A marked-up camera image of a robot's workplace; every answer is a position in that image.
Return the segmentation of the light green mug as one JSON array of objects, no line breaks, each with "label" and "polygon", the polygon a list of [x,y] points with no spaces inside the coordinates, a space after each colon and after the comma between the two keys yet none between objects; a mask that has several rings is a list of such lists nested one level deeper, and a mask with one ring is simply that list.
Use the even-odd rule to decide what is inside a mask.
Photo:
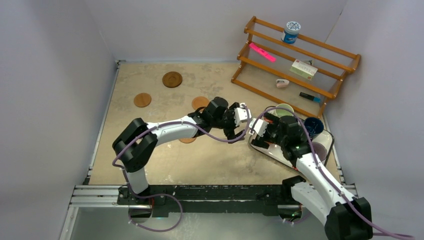
[{"label": "light green mug", "polygon": [[269,106],[267,109],[267,112],[272,114],[273,116],[276,116],[278,118],[283,116],[293,116],[294,109],[291,105],[286,103],[280,103],[276,106]]}]

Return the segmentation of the woven rattan coaster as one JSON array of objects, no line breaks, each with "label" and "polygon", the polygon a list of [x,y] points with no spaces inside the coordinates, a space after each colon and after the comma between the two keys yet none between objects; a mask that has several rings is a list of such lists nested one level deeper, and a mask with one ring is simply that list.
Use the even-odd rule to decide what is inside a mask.
[{"label": "woven rattan coaster", "polygon": [[184,144],[192,143],[196,140],[196,137],[193,138],[180,138],[179,141]]}]

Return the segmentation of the dark brown wooden coaster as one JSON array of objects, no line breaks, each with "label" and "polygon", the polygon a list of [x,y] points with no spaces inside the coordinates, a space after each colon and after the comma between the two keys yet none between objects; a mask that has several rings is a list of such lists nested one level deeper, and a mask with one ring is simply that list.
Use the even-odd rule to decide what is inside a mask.
[{"label": "dark brown wooden coaster", "polygon": [[167,72],[162,77],[162,83],[167,88],[176,88],[182,83],[182,81],[182,75],[176,71]]}]

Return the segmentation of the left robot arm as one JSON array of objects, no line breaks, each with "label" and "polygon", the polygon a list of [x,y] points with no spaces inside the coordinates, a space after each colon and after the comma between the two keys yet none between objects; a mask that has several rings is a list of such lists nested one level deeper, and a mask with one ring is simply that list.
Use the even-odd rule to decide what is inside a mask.
[{"label": "left robot arm", "polygon": [[240,124],[249,124],[251,111],[245,103],[234,102],[232,105],[222,97],[215,97],[207,106],[198,107],[194,112],[181,118],[164,122],[145,122],[135,118],[112,143],[116,157],[112,164],[122,170],[128,187],[129,197],[138,205],[149,199],[150,186],[147,181],[145,166],[156,147],[180,140],[195,139],[201,136],[213,138],[212,129],[223,131],[225,138],[216,138],[224,143],[235,143],[244,138],[248,131],[236,133]]}]

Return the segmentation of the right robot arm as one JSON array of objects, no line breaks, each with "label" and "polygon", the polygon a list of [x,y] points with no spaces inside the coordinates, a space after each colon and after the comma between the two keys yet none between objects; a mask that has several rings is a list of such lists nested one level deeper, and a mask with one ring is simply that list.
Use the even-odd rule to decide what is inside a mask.
[{"label": "right robot arm", "polygon": [[287,179],[280,196],[288,204],[295,201],[308,209],[324,226],[329,240],[369,240],[373,237],[370,203],[347,191],[324,167],[312,147],[304,125],[295,116],[283,116],[272,123],[253,118],[250,130],[255,142],[280,146],[283,157],[305,179]]}]

